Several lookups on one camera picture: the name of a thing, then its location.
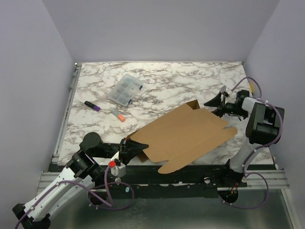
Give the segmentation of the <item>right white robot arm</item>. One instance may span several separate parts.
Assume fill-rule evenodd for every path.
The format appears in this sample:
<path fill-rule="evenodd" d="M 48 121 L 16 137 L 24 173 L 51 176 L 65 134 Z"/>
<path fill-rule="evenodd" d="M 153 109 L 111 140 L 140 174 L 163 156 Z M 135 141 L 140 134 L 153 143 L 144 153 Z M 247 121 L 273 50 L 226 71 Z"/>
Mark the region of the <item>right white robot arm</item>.
<path fill-rule="evenodd" d="M 234 103 L 226 102 L 228 97 L 229 93 L 222 90 L 216 97 L 204 103 L 204 106 L 214 107 L 213 114 L 218 117 L 227 114 L 248 118 L 245 129 L 246 140 L 238 153 L 229 161 L 232 171 L 244 173 L 263 148 L 279 141 L 283 131 L 285 109 L 255 99 L 247 90 L 238 91 Z"/>

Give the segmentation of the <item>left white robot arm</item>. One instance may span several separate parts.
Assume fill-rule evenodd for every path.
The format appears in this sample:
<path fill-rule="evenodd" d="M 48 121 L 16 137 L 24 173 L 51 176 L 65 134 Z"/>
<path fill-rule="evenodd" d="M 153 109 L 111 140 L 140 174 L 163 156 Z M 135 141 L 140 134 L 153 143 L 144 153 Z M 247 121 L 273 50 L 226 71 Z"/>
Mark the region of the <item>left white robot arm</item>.
<path fill-rule="evenodd" d="M 48 229 L 51 216 L 82 191 L 95 197 L 96 208 L 115 210 L 110 185 L 125 185 L 119 179 L 129 162 L 147 149 L 148 144 L 126 137 L 118 144 L 105 143 L 96 132 L 85 135 L 80 149 L 72 155 L 60 174 L 34 199 L 17 204 L 12 211 L 18 219 L 15 227 Z"/>

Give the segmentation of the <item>brown cardboard box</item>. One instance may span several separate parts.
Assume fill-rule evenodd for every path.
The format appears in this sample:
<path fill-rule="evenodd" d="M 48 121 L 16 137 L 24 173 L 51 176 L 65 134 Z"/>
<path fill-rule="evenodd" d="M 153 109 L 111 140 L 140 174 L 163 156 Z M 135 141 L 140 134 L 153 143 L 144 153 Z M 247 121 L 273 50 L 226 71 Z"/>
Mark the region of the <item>brown cardboard box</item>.
<path fill-rule="evenodd" d="M 169 174 L 189 165 L 238 133 L 223 120 L 193 100 L 173 109 L 130 135 L 130 139 L 148 144 L 143 152 L 158 169 Z"/>

